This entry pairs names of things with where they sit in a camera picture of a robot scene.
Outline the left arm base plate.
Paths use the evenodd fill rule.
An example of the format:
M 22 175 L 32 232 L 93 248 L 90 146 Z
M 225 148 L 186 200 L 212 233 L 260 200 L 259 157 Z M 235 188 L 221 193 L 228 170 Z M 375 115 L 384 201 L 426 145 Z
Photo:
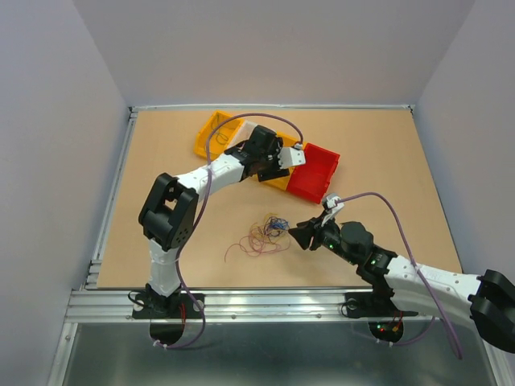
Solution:
M 148 321 L 149 336 L 155 347 L 165 350 L 184 349 L 196 343 L 204 333 L 204 294 L 191 297 L 180 289 L 170 297 L 132 290 L 127 294 L 132 303 L 131 318 Z

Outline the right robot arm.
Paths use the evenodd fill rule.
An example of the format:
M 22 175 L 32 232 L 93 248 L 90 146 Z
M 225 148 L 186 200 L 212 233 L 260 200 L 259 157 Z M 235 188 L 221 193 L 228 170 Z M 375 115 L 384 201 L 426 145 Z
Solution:
M 301 249 L 320 247 L 356 266 L 357 275 L 373 287 L 371 307 L 380 314 L 397 309 L 472 322 L 479 336 L 494 347 L 514 352 L 514 285 L 502 273 L 464 274 L 413 264 L 377 245 L 373 234 L 356 221 L 338 224 L 314 217 L 290 229 Z

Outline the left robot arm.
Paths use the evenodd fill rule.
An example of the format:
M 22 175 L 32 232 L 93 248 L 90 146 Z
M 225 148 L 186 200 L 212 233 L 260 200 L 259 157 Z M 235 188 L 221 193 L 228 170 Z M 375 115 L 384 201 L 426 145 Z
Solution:
M 136 311 L 150 309 L 169 317 L 179 309 L 177 262 L 198 224 L 198 205 L 206 206 L 212 193 L 254 175 L 261 180 L 288 175 L 288 166 L 281 160 L 284 149 L 276 132 L 256 125 L 248 139 L 229 147 L 210 164 L 186 174 L 162 173 L 156 178 L 138 215 L 149 240 L 150 278 L 145 292 L 133 299 Z

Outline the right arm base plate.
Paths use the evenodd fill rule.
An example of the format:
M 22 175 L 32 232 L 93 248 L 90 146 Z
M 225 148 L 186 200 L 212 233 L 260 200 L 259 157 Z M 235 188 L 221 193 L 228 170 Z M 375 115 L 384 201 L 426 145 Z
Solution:
M 373 292 L 345 293 L 340 314 L 351 319 L 367 318 L 371 335 L 392 345 L 401 342 L 404 319 L 418 316 L 415 311 L 399 310 L 388 298 L 379 298 Z

